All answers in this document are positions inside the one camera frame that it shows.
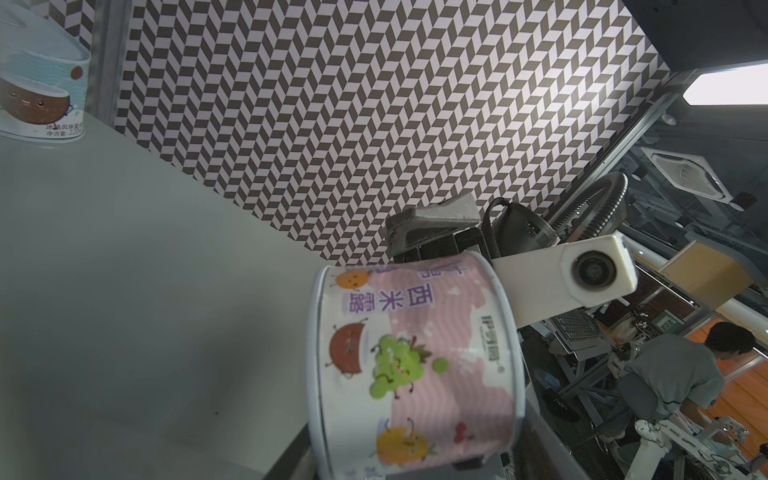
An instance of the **electronic equipment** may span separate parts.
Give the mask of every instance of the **electronic equipment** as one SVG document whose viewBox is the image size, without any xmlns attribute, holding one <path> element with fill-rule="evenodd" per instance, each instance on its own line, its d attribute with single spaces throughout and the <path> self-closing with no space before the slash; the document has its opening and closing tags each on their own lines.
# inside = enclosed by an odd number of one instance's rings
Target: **electronic equipment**
<svg viewBox="0 0 768 480">
<path fill-rule="evenodd" d="M 491 261 L 518 328 L 632 293 L 637 274 L 614 233 Z"/>
<path fill-rule="evenodd" d="M 729 432 L 740 444 L 744 443 L 744 440 L 746 440 L 746 437 L 750 434 L 750 431 L 736 420 L 730 417 L 717 417 L 697 436 L 711 439 L 712 435 L 718 432 Z"/>
<path fill-rule="evenodd" d="M 680 332 L 685 325 L 683 320 L 677 318 L 669 310 L 663 311 L 659 316 L 653 319 L 651 323 L 653 323 L 662 333 L 672 334 Z"/>
<path fill-rule="evenodd" d="M 587 349 L 601 342 L 594 319 L 581 310 L 555 315 L 547 321 L 547 326 L 571 351 Z"/>
</svg>

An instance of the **cartoon coconut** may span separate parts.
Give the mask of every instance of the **cartoon coconut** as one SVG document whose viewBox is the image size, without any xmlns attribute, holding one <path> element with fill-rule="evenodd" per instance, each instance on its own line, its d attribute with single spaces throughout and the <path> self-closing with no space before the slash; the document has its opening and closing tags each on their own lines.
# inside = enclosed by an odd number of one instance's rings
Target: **cartoon coconut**
<svg viewBox="0 0 768 480">
<path fill-rule="evenodd" d="M 72 109 L 66 90 L 5 72 L 0 73 L 0 107 L 35 125 L 55 123 Z"/>
<path fill-rule="evenodd" d="M 331 363 L 326 366 L 335 365 L 347 378 L 352 378 L 357 373 L 362 373 L 360 367 L 360 338 L 362 328 L 365 326 L 367 318 L 356 323 L 349 323 L 336 330 L 331 337 L 329 349 L 331 354 Z"/>
</svg>

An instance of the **camera lens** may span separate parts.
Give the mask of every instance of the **camera lens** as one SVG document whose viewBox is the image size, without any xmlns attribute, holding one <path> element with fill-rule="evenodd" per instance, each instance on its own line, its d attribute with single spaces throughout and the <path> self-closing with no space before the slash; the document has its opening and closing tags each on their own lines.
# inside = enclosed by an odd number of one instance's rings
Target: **camera lens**
<svg viewBox="0 0 768 480">
<path fill-rule="evenodd" d="M 605 253 L 590 250 L 574 262 L 574 277 L 589 290 L 605 288 L 616 280 L 616 264 Z"/>
</svg>

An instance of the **wooden board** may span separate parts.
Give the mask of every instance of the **wooden board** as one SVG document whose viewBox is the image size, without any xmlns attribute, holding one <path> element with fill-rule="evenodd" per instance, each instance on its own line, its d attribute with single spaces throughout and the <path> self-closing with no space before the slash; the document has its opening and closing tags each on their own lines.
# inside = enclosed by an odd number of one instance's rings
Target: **wooden board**
<svg viewBox="0 0 768 480">
<path fill-rule="evenodd" d="M 659 271 L 696 301 L 711 308 L 724 304 L 753 282 L 740 263 L 695 240 Z"/>
</svg>

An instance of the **pink cup label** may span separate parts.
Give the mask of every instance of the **pink cup label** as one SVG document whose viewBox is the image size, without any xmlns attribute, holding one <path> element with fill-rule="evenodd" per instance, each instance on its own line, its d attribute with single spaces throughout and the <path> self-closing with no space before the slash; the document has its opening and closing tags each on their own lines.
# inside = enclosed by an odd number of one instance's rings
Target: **pink cup label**
<svg viewBox="0 0 768 480">
<path fill-rule="evenodd" d="M 444 465 L 508 445 L 511 352 L 480 262 L 463 253 L 328 272 L 318 349 L 335 478 Z"/>
</svg>

